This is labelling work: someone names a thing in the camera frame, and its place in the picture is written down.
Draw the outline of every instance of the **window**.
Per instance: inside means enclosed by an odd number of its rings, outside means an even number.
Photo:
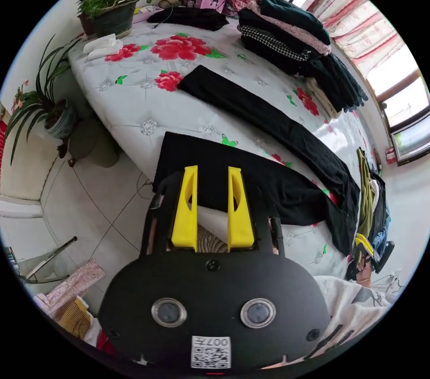
[[[298,7],[307,3],[309,7],[308,0],[286,1]],[[336,34],[332,41],[336,43]],[[402,165],[430,153],[430,94],[409,48],[401,42],[391,53],[385,61],[381,59],[380,65],[370,69],[374,66],[371,65],[367,73],[359,65],[356,69],[376,97],[396,151],[397,163]]]

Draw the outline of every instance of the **floral bedspread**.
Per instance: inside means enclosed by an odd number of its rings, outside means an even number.
[[[193,135],[265,156],[303,174],[332,201],[316,175],[270,136],[178,90],[180,80],[204,65],[276,106],[335,152],[360,185],[356,149],[370,156],[357,115],[331,121],[300,79],[286,75],[241,44],[236,21],[212,32],[194,27],[134,24],[117,55],[88,61],[80,43],[69,53],[72,71],[89,103],[136,165],[154,178],[164,133]],[[199,223],[226,240],[227,215],[199,208]],[[333,246],[325,222],[283,225],[287,256],[314,275],[343,278],[346,259]]]

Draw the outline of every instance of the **yellow plastic part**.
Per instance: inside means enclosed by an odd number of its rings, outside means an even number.
[[[234,210],[234,199],[237,209]],[[251,248],[254,233],[249,216],[241,169],[228,168],[228,251]]]
[[[185,167],[181,194],[173,225],[172,244],[197,251],[197,165]]]
[[[355,244],[357,247],[359,247],[359,245],[362,244],[364,249],[366,250],[366,252],[372,258],[374,257],[374,250],[373,250],[372,245],[369,243],[369,241],[362,234],[357,233],[357,236],[355,237]]]

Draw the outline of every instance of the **houndstooth fabric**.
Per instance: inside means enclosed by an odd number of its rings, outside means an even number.
[[[242,33],[243,36],[257,40],[264,44],[275,52],[280,53],[283,56],[291,58],[295,61],[307,61],[309,59],[309,51],[303,51],[302,53],[294,52],[286,44],[278,40],[272,33],[254,28],[248,25],[238,25],[237,29]]]

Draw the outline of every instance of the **blue jeans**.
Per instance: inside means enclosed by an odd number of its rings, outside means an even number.
[[[378,233],[375,238],[373,239],[373,249],[380,255],[382,256],[384,254],[385,251],[385,246],[387,244],[387,233],[388,233],[388,225],[391,222],[391,217],[390,217],[390,211],[388,210],[388,204],[386,204],[385,206],[385,211],[386,211],[386,218],[385,218],[385,222],[384,222],[384,228],[383,230]]]

